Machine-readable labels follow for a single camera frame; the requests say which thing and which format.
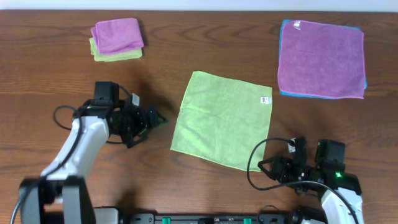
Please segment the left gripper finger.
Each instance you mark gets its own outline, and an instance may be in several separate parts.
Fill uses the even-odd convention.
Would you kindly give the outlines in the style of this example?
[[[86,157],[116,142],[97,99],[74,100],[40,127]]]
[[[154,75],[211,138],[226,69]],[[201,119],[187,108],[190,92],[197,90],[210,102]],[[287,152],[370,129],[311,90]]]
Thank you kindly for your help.
[[[141,131],[137,134],[128,134],[126,138],[126,146],[127,148],[132,148],[145,140],[147,140],[147,129]]]
[[[167,124],[168,120],[165,116],[161,115],[154,105],[151,105],[148,111],[148,120],[150,128],[157,128],[163,124]]]

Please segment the green microfiber cloth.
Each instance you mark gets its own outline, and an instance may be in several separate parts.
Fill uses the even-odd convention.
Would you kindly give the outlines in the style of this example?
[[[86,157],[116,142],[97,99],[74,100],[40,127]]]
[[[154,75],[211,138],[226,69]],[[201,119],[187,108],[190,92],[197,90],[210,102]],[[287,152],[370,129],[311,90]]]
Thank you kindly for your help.
[[[272,88],[194,71],[183,96],[171,150],[223,166],[259,171],[272,114]]]

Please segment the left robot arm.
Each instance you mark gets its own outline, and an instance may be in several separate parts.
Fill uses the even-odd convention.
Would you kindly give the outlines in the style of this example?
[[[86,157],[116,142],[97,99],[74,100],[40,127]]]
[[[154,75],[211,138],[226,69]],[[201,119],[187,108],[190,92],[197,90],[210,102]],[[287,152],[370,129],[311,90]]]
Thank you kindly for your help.
[[[117,208],[93,206],[86,178],[110,136],[119,136],[123,145],[132,148],[167,120],[154,107],[142,108],[133,93],[120,99],[121,88],[114,82],[96,82],[94,97],[72,109],[70,134],[56,158],[38,178],[21,182],[11,223],[16,217],[22,223],[124,221]]]

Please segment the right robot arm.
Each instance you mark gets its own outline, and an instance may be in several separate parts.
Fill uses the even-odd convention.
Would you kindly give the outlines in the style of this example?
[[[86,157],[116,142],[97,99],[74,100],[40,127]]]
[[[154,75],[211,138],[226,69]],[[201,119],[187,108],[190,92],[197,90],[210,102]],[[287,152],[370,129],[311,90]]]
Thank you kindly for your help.
[[[315,165],[307,165],[305,138],[282,139],[288,145],[291,158],[274,156],[257,163],[268,178],[278,181],[272,187],[257,187],[266,191],[290,187],[296,194],[315,192],[322,209],[302,207],[296,209],[289,223],[364,224],[363,198],[359,179],[345,172],[345,144],[321,139],[317,144]]]

